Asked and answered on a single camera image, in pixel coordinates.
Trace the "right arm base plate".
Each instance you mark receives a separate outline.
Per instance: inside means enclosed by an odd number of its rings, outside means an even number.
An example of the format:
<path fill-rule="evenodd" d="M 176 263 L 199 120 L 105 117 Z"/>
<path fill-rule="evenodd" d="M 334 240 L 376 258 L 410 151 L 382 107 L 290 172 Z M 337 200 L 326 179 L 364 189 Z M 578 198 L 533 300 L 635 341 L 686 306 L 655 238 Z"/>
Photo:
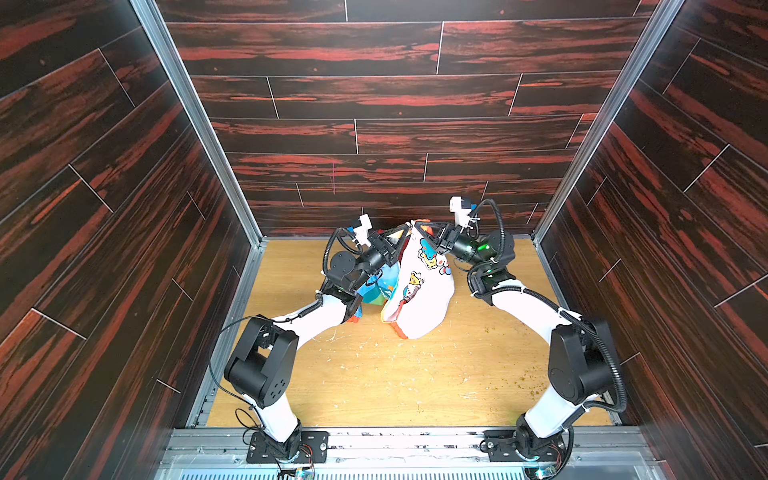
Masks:
<path fill-rule="evenodd" d="M 486 430 L 480 450 L 491 462 L 561 463 L 565 459 L 566 442 L 563 434 L 547 438 L 536 437 L 527 428 Z"/>

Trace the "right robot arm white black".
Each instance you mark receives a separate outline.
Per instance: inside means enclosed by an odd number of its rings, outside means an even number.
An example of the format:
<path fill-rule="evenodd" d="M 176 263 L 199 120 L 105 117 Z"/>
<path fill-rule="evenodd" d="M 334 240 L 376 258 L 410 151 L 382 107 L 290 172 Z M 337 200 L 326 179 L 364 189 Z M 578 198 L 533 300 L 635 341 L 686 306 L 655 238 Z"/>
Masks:
<path fill-rule="evenodd" d="M 627 388 L 609 325 L 563 308 L 518 280 L 508 269 L 513 236 L 497 229 L 473 238 L 449 223 L 418 221 L 415 227 L 437 253 L 470 266 L 473 297 L 517 318 L 549 345 L 549 386 L 517 422 L 520 445 L 552 440 L 594 408 L 626 410 Z"/>

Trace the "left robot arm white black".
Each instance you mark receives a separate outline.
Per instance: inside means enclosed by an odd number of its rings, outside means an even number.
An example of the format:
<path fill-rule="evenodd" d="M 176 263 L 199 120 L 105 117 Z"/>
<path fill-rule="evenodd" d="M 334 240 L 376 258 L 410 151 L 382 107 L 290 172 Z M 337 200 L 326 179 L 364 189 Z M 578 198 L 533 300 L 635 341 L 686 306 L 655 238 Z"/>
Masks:
<path fill-rule="evenodd" d="M 297 352 L 328 329 L 352 320 L 363 303 L 360 289 L 399 259 L 410 225 L 382 233 L 365 223 L 351 230 L 338 228 L 323 254 L 323 282 L 313 303 L 275 319 L 247 319 L 224 368 L 224 378 L 252 406 L 265 441 L 285 451 L 297 443 L 300 420 L 288 402 L 288 389 Z"/>

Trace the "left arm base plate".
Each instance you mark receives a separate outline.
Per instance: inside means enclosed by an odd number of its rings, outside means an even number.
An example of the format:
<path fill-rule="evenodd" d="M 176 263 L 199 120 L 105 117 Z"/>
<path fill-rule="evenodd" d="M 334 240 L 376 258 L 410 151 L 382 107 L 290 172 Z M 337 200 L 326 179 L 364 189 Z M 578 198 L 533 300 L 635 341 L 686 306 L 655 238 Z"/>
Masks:
<path fill-rule="evenodd" d="M 329 437 L 328 431 L 299 429 L 284 442 L 278 442 L 264 431 L 256 431 L 248 446 L 246 462 L 322 464 L 327 459 Z"/>

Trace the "white orange kids jacket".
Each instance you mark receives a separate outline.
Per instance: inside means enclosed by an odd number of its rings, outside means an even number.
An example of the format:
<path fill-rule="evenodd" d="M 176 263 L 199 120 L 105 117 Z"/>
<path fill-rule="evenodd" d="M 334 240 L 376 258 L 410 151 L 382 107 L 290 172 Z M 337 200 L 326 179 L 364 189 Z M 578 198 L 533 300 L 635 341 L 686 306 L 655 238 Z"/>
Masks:
<path fill-rule="evenodd" d="M 426 235 L 408 225 L 402 253 L 358 289 L 367 304 L 382 307 L 380 319 L 402 339 L 418 339 L 439 326 L 455 292 L 452 270 Z"/>

